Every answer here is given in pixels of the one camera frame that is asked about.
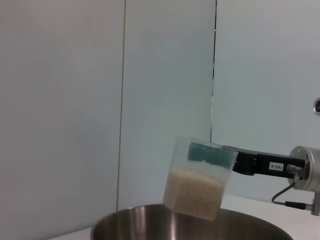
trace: stainless steel bowl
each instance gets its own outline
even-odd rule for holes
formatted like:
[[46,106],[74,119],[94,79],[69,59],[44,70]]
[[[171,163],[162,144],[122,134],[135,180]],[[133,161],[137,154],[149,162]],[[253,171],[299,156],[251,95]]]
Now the stainless steel bowl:
[[162,204],[138,206],[101,219],[92,240],[293,240],[259,218],[221,209],[215,221],[174,213]]

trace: robotic arm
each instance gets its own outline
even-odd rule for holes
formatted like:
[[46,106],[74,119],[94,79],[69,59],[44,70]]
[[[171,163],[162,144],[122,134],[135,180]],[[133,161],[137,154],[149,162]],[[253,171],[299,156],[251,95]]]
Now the robotic arm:
[[[263,174],[287,178],[290,184],[272,198],[275,204],[291,208],[311,211],[312,215],[320,215],[320,149],[297,146],[289,156],[265,152],[249,151],[231,146],[223,146],[238,152],[233,171],[253,176]],[[275,198],[290,188],[314,192],[312,204],[301,202],[276,202]]]

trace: clear plastic container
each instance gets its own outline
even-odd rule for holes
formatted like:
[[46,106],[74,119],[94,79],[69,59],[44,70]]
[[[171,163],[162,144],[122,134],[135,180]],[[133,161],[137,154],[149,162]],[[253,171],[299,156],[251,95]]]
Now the clear plastic container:
[[238,152],[177,137],[163,196],[172,211],[214,220]]

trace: white wall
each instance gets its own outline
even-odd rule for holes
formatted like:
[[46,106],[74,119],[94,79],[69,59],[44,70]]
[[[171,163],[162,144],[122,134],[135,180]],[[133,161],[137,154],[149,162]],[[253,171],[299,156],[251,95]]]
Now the white wall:
[[[320,3],[218,0],[212,142],[288,155],[320,148]],[[284,178],[233,173],[228,192],[270,201]],[[280,200],[311,203],[291,190]]]
[[215,1],[127,0],[119,209],[162,201],[176,136],[209,141]]
[[0,238],[116,210],[123,0],[0,1]]

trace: black cable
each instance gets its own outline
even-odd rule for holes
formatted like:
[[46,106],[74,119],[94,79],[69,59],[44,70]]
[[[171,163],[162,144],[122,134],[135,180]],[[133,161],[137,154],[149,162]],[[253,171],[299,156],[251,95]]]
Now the black cable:
[[276,195],[273,196],[273,198],[271,199],[272,203],[274,204],[278,204],[278,205],[286,205],[284,202],[279,202],[279,201],[275,201],[275,199],[277,197],[279,197],[281,194],[285,193],[286,191],[288,191],[289,189],[293,188],[295,186],[295,182],[291,183],[289,186],[287,186],[285,189],[283,189],[282,191],[278,192]]

